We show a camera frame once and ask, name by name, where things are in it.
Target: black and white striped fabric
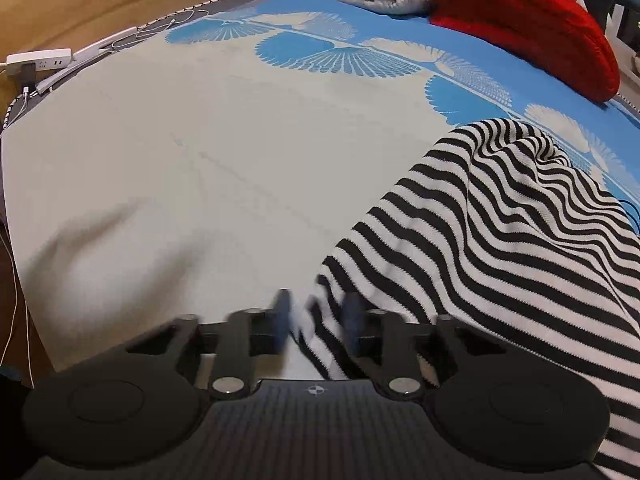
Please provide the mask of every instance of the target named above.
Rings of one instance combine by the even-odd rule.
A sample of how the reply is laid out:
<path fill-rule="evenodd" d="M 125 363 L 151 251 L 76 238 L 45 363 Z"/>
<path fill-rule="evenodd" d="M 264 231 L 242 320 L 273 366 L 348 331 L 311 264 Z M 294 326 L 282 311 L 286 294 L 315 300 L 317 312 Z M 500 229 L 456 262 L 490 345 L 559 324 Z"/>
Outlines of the black and white striped fabric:
<path fill-rule="evenodd" d="M 353 290 L 368 308 L 451 314 L 583 375 L 611 411 L 596 464 L 640 478 L 640 242 L 541 130 L 453 130 L 338 243 L 296 334 L 327 378 L 362 377 L 340 342 Z"/>

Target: silver screw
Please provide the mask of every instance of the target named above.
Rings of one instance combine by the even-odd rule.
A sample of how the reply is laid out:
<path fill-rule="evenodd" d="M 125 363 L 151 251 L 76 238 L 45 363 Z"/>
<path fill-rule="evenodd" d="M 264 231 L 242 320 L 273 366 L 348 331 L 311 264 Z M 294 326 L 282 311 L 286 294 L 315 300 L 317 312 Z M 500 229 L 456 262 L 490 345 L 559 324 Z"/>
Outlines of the silver screw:
<path fill-rule="evenodd" d="M 234 394 L 244 388 L 244 381 L 237 377 L 220 377 L 213 381 L 213 389 L 223 394 Z"/>
<path fill-rule="evenodd" d="M 420 389 L 420 383 L 411 377 L 396 377 L 389 381 L 389 387 L 399 394 L 412 394 Z"/>

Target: power outlet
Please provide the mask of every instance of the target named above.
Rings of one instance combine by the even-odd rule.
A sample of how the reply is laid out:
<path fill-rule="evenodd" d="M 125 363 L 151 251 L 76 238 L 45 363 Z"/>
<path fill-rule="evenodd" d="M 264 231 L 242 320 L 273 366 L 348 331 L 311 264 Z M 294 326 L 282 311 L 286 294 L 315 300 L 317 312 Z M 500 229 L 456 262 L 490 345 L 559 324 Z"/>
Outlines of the power outlet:
<path fill-rule="evenodd" d="M 20 67 L 25 64 L 35 63 L 36 72 L 41 70 L 58 70 L 71 62 L 70 48 L 56 48 L 52 50 L 37 50 L 35 52 L 22 52 L 11 54 L 6 58 L 6 72 L 14 75 L 20 72 Z"/>

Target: red cushion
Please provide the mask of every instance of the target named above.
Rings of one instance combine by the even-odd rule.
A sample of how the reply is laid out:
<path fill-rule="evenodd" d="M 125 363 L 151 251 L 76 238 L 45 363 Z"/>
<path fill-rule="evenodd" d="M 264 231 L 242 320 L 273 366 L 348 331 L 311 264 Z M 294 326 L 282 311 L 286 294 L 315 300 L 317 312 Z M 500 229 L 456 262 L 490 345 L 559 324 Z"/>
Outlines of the red cushion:
<path fill-rule="evenodd" d="M 604 102 L 620 86 L 609 41 L 573 0 L 435 0 L 431 23 L 513 52 L 588 99 Z"/>

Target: wooden panel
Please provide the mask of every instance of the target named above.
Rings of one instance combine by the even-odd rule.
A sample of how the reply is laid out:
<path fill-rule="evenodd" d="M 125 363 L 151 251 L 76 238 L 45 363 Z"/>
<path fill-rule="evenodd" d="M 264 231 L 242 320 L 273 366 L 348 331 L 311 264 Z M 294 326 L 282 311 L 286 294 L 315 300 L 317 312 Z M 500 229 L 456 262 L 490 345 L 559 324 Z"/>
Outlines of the wooden panel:
<path fill-rule="evenodd" d="M 77 50 L 114 32 L 141 25 L 174 10 L 204 0 L 0 0 L 0 59 L 7 54 L 41 48 L 71 47 Z M 17 88 L 0 75 L 0 119 Z M 24 303 L 19 290 L 18 323 L 5 363 L 28 377 Z M 9 332 L 15 304 L 11 263 L 0 248 L 0 352 Z M 47 355 L 31 332 L 31 358 L 35 380 L 50 371 Z"/>

